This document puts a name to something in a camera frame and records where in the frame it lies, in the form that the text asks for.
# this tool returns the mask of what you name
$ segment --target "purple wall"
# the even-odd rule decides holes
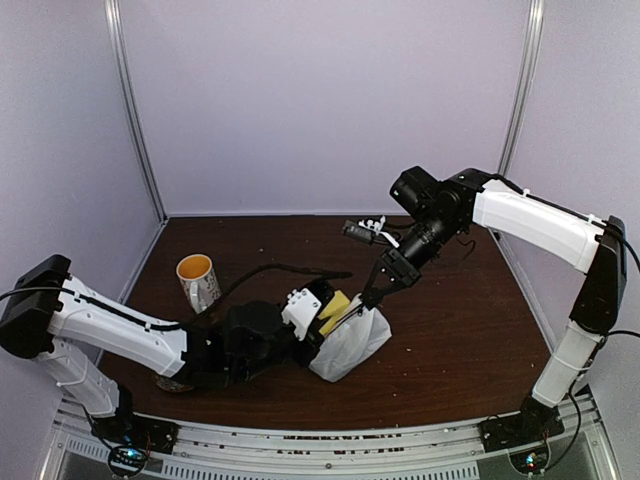
[[[511,178],[552,201],[621,217],[640,249],[640,3],[547,2],[540,59]],[[510,239],[557,338],[583,277]],[[618,327],[640,331],[631,259]],[[640,345],[612,338],[590,375],[625,479],[640,472]]]
[[[171,214],[396,211],[417,163],[495,170],[529,2],[123,2]]]
[[[62,253],[83,281],[118,297],[157,225],[103,2],[4,2],[0,79],[0,291]],[[4,350],[0,378],[0,478],[31,479],[60,392]]]

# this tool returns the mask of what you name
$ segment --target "black bracket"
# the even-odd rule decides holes
[[[541,429],[523,428],[525,416],[516,413],[507,417],[489,418],[478,425],[485,452],[515,448],[543,440],[544,435],[553,437],[564,433],[564,424],[557,408]]]

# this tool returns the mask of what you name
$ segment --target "brown tabletop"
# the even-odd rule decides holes
[[[344,217],[172,219],[159,239],[129,305],[144,313],[188,318],[178,261],[209,255],[225,286],[254,267],[278,261],[350,270],[333,282],[349,297],[366,281],[381,247],[341,235]],[[517,410],[549,352],[493,239],[481,228],[473,254],[449,242],[439,265],[423,268],[412,289],[389,296],[381,311],[393,337],[343,380],[331,384],[290,363],[224,391],[170,394],[152,372],[106,354],[101,369],[126,385],[137,411],[222,425],[274,429],[359,429],[424,425]],[[308,277],[265,272],[227,301],[282,302]]]

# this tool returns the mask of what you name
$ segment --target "plastic bag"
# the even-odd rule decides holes
[[[391,327],[382,313],[365,309],[327,337],[309,368],[328,382],[337,382],[390,338]]]

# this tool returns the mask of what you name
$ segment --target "white mug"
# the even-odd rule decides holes
[[[213,271],[213,262],[196,253],[183,258],[176,267],[182,289],[196,313],[206,310],[220,297],[220,285]]]

